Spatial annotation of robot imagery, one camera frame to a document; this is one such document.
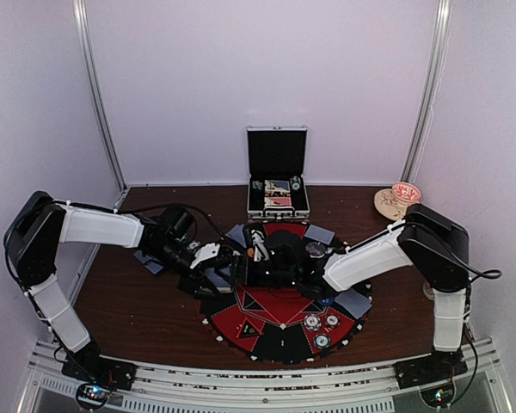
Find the blue checkered card deck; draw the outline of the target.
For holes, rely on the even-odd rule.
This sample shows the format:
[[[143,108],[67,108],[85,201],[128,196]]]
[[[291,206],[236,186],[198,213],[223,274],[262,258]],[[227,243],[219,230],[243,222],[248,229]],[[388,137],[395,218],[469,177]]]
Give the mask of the blue checkered card deck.
[[[214,268],[207,268],[205,275],[220,293],[231,293],[233,291],[232,285],[225,279],[225,276],[218,274]]]

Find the card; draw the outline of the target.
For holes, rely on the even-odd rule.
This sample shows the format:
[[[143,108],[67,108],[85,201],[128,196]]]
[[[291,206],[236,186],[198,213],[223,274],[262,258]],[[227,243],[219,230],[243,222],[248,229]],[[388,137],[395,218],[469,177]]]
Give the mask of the card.
[[[304,237],[318,243],[330,245],[333,238],[335,237],[335,233],[317,225],[309,225],[304,234]]]
[[[240,244],[242,247],[246,247],[247,246],[247,242],[246,242],[246,238],[245,238],[245,235],[244,235],[244,225],[242,224],[238,224],[238,225],[234,225],[227,233],[226,233],[226,237],[229,238],[230,240]]]
[[[372,308],[372,302],[353,289],[340,293],[335,298],[335,303],[341,305],[354,318],[362,318]]]

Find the blue chip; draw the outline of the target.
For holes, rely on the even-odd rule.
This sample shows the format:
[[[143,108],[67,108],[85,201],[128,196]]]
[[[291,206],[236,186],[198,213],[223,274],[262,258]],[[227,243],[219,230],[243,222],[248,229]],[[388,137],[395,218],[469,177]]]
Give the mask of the blue chip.
[[[323,350],[331,346],[331,339],[326,334],[318,334],[313,337],[312,343],[314,348]]]

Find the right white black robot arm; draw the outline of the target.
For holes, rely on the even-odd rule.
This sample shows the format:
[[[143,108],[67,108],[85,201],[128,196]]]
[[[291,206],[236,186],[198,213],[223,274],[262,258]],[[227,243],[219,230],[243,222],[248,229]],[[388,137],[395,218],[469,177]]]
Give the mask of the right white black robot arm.
[[[499,269],[480,271],[469,263],[469,235],[459,224],[422,204],[410,206],[402,219],[354,246],[306,252],[290,232],[267,236],[266,259],[251,264],[247,254],[234,256],[230,283],[253,287],[295,287],[309,299],[330,299],[362,281],[391,270],[414,267],[433,289],[435,352],[424,360],[429,379],[443,379],[456,365],[465,305],[471,285],[496,280]]]

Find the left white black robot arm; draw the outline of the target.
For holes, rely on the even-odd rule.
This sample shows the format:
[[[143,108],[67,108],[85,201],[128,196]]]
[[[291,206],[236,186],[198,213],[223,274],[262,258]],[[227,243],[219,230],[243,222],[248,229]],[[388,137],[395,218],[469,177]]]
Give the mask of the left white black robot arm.
[[[66,294],[60,272],[65,250],[108,245],[139,250],[180,277],[192,295],[221,292],[206,271],[223,267],[222,244],[190,249],[187,232],[202,209],[167,202],[133,209],[113,209],[58,200],[43,190],[33,192],[3,236],[10,276],[31,301],[42,323],[69,354],[72,366],[88,382],[106,375],[106,362],[91,351],[93,337]]]

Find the chip stack under right arm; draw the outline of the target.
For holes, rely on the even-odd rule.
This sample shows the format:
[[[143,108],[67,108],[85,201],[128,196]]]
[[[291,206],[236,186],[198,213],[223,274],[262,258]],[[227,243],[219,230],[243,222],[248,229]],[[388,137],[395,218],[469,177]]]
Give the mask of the chip stack under right arm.
[[[424,281],[424,283],[422,285],[422,292],[427,299],[434,301],[433,289],[427,281]]]

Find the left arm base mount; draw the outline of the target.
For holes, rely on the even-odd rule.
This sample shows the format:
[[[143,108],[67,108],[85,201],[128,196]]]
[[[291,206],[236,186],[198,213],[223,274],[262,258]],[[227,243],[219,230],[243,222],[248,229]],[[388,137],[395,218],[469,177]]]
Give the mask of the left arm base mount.
[[[61,369],[67,377],[124,391],[132,389],[136,372],[137,366],[133,363],[103,357],[69,359]]]

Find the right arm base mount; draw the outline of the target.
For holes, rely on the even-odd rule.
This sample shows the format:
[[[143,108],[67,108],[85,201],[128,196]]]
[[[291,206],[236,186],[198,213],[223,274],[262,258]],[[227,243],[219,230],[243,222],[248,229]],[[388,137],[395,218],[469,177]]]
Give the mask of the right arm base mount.
[[[434,350],[429,355],[398,361],[393,368],[400,389],[448,380],[468,372],[462,349],[455,352]]]

